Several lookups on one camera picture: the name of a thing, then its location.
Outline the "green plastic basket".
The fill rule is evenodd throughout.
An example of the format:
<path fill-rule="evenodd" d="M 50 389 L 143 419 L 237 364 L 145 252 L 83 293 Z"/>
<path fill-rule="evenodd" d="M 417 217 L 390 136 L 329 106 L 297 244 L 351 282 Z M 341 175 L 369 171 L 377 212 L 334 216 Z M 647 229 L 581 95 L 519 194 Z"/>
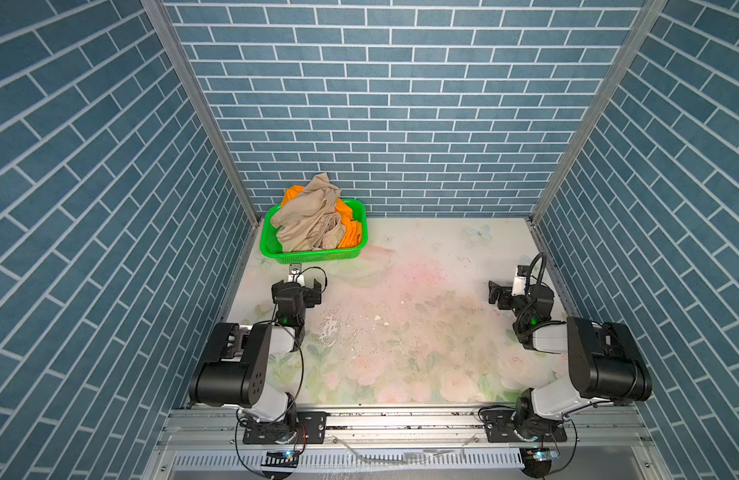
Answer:
<path fill-rule="evenodd" d="M 319 250 L 319 251 L 306 251 L 306 252 L 283 252 L 277 233 L 278 228 L 273 228 L 271 220 L 273 216 L 278 213 L 282 206 L 277 205 L 272 207 L 264 217 L 264 224 L 262 227 L 262 234 L 260 239 L 260 251 L 263 256 L 276 260 L 281 264 L 291 263 L 314 263 L 324 261 L 337 261 L 337 260 L 351 260 L 357 258 L 369 241 L 369 229 L 368 229 L 368 216 L 365 205 L 355 199 L 346 199 L 345 204 L 351 208 L 354 214 L 354 219 L 359 221 L 362 226 L 362 242 L 351 248 L 332 249 L 332 250 Z"/>

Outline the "beige shorts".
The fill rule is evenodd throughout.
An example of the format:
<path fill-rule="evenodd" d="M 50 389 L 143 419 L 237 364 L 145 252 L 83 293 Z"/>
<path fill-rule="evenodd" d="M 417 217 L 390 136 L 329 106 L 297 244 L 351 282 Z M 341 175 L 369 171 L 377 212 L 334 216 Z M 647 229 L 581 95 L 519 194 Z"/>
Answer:
<path fill-rule="evenodd" d="M 284 253 L 337 249 L 347 227 L 337 212 L 341 189 L 325 173 L 316 175 L 271 219 Z"/>

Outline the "orange shorts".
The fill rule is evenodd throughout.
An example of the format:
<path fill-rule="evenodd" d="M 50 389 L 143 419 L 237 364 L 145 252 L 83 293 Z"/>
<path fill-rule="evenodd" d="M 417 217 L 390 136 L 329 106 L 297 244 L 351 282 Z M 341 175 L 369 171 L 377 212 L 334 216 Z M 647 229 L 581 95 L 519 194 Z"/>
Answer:
<path fill-rule="evenodd" d="M 295 185 L 289 188 L 284 194 L 281 206 L 284 205 L 288 200 L 294 198 L 300 193 L 305 186 Z M 340 197 L 337 205 L 337 212 L 341 214 L 343 224 L 347 227 L 347 232 L 342 240 L 341 244 L 337 249 L 356 247 L 362 242 L 362 226 L 359 221 L 354 219 L 354 214 L 351 208 L 345 204 L 345 201 Z"/>

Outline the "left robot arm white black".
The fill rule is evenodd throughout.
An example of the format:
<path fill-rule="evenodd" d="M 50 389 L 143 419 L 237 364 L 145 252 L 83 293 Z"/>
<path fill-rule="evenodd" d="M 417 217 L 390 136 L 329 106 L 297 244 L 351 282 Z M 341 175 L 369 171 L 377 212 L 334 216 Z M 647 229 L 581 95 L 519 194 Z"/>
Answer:
<path fill-rule="evenodd" d="M 215 325 L 189 383 L 193 404 L 237 407 L 245 418 L 265 427 L 297 426 L 297 394 L 267 382 L 270 357 L 302 353 L 307 310 L 322 303 L 327 284 L 303 280 L 272 286 L 274 312 L 270 320 L 252 326 Z"/>

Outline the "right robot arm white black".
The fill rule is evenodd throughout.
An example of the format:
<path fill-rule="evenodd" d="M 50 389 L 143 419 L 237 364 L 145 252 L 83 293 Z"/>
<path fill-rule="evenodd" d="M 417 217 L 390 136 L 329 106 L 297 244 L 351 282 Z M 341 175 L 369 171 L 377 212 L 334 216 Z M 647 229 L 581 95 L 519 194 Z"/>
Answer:
<path fill-rule="evenodd" d="M 529 285 L 516 279 L 513 286 L 491 281 L 487 301 L 515 314 L 513 333 L 521 347 L 567 357 L 561 378 L 525 390 L 513 411 L 485 410 L 483 422 L 499 441 L 564 440 L 563 424 L 571 414 L 651 397 L 651 374 L 627 326 L 575 316 L 551 318 L 555 292 L 541 281 Z"/>

